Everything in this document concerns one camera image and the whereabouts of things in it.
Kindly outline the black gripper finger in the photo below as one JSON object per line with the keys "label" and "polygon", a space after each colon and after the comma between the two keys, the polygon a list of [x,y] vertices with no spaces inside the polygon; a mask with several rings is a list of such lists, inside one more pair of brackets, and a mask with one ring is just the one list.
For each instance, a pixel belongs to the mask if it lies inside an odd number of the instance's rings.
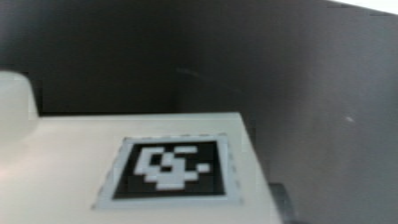
{"label": "black gripper finger", "polygon": [[281,214],[283,223],[292,224],[294,207],[292,207],[292,200],[290,200],[285,185],[281,183],[272,183],[271,191],[272,191],[272,196],[274,196],[274,201],[276,201],[276,205],[278,205],[278,211]]}

